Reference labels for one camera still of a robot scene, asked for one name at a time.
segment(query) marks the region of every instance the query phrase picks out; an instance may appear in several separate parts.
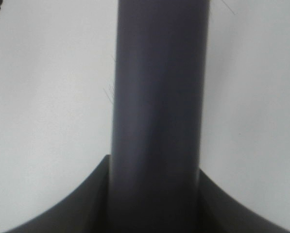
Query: cylindrical rod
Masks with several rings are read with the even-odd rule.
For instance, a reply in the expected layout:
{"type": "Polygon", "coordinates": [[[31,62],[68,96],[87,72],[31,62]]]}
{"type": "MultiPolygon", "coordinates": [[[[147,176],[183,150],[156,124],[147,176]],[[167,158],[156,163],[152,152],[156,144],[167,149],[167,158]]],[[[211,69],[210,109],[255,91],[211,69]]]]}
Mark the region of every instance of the cylindrical rod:
{"type": "Polygon", "coordinates": [[[119,0],[108,226],[196,228],[209,0],[119,0]]]}

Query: dark gray pole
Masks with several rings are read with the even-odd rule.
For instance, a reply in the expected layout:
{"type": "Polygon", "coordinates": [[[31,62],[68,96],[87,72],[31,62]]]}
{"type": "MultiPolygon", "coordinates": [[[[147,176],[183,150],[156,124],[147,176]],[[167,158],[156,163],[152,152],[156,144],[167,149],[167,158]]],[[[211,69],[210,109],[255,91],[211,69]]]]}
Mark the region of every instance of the dark gray pole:
{"type": "Polygon", "coordinates": [[[196,228],[209,0],[119,0],[108,225],[196,228]]]}

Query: white background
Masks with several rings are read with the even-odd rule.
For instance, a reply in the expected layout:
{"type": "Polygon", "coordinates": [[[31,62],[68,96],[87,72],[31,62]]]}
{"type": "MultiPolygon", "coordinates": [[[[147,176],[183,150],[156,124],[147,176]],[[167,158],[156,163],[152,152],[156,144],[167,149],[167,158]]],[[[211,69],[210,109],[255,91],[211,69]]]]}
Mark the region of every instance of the white background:
{"type": "MultiPolygon", "coordinates": [[[[201,168],[290,229],[290,0],[225,2],[211,0],[201,168]]],[[[116,0],[4,1],[0,232],[59,202],[110,152],[116,23],[116,0]]]]}

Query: metal pipe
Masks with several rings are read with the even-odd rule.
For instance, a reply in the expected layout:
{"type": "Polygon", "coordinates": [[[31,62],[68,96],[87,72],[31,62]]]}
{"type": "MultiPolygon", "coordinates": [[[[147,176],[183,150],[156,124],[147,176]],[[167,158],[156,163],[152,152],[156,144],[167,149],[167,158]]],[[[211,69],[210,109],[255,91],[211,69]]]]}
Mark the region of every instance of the metal pipe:
{"type": "Polygon", "coordinates": [[[193,232],[209,0],[119,0],[109,232],[193,232]]]}

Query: white wall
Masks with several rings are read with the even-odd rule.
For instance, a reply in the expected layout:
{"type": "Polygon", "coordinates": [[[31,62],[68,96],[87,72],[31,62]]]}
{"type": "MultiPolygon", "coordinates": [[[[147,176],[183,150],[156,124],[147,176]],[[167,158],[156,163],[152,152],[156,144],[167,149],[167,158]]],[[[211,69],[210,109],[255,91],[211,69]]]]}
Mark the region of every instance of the white wall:
{"type": "MultiPolygon", "coordinates": [[[[201,168],[290,229],[290,0],[211,0],[201,168]]],[[[110,152],[116,0],[4,1],[0,232],[110,152]]]]}

